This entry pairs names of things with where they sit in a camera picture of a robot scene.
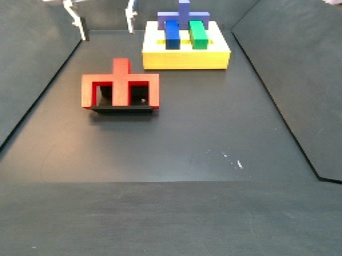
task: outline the gray floor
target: gray floor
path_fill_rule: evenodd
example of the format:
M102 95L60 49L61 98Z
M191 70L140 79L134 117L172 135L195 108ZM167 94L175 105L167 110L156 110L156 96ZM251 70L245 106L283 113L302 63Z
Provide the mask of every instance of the gray floor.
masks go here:
M80 78L128 57L143 73L143 32L95 32L0 154L0 182L314 180L236 45L228 70L160 73L152 117L80 108Z
M7 256L339 256L342 188L319 182L3 184Z
M1 152L4 255L341 255L342 187L317 181L224 36L230 69L160 72L146 118L80 108L83 73L126 56L143 72L142 33L91 34Z

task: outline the red block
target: red block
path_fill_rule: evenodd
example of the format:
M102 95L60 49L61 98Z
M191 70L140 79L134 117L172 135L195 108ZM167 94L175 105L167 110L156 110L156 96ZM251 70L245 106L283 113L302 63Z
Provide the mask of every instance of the red block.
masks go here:
M131 106L131 86L148 86L148 106L159 109L159 75L131 74L131 63L127 58L114 59L112 74L86 74L82 76L82 107L96 106L96 87L111 86L112 106Z

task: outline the blue block structure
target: blue block structure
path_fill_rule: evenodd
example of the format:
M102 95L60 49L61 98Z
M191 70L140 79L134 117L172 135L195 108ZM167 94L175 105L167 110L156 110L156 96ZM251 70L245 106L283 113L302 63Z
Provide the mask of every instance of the blue block structure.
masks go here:
M179 24L175 20L166 21L166 49L180 49Z

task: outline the yellow block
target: yellow block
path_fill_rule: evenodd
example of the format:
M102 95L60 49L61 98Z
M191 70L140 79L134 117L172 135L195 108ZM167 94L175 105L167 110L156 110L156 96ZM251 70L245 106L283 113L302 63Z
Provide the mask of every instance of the yellow block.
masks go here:
M156 21L147 21L144 69L227 69L231 51L215 21L208 22L207 35L210 44L206 50L192 49L186 30L180 31L180 49L166 50L164 31L158 30Z

